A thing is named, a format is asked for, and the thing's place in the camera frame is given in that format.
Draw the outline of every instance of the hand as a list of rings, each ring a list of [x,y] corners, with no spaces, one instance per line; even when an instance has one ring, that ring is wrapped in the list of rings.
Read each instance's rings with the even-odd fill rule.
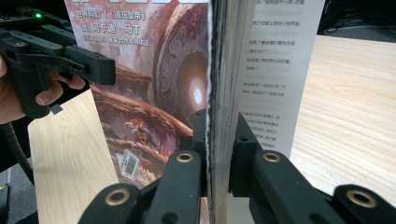
[[[49,90],[40,92],[35,100],[39,105],[49,105],[55,102],[63,93],[61,84],[58,81],[67,83],[67,85],[76,90],[84,87],[85,81],[73,76],[71,79],[61,77],[54,71],[48,71]],[[7,66],[0,56],[0,124],[24,117],[18,94],[7,76]]]

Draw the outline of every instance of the white page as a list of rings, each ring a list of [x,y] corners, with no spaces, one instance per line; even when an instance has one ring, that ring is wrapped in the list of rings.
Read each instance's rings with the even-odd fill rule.
[[[324,0],[259,0],[240,112],[263,149],[290,156]]]

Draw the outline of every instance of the metal screw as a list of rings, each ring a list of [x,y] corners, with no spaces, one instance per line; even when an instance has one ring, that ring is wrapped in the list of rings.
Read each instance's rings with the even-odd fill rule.
[[[116,194],[121,194],[121,197],[119,199],[115,199],[113,196]],[[122,189],[113,189],[111,192],[109,192],[105,198],[105,202],[107,205],[110,206],[116,206],[125,203],[128,201],[129,197],[131,194],[129,193],[129,190],[126,188]]]
[[[276,155],[275,153],[272,153],[272,152],[264,153],[264,155],[262,155],[262,157],[266,161],[270,161],[270,162],[279,162],[280,161],[280,157],[278,155]]]
[[[177,156],[177,160],[180,162],[189,162],[192,161],[194,157],[189,153],[183,153]]]
[[[350,201],[366,208],[376,207],[376,200],[370,194],[361,190],[350,189],[346,192],[346,196]]]

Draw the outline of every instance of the light wood panel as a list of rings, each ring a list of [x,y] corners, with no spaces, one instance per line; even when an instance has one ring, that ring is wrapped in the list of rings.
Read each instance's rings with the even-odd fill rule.
[[[29,126],[41,224],[77,223],[103,188],[118,183],[91,91]]]
[[[290,158],[328,193],[357,184],[396,205],[396,44],[317,37]]]

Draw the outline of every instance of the book page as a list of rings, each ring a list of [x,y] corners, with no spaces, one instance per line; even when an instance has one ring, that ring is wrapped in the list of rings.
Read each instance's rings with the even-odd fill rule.
[[[290,156],[324,0],[256,3],[240,96],[263,149]]]
[[[213,38],[207,108],[207,198],[210,223],[226,223],[233,140],[239,112],[243,61],[254,0],[212,1]]]

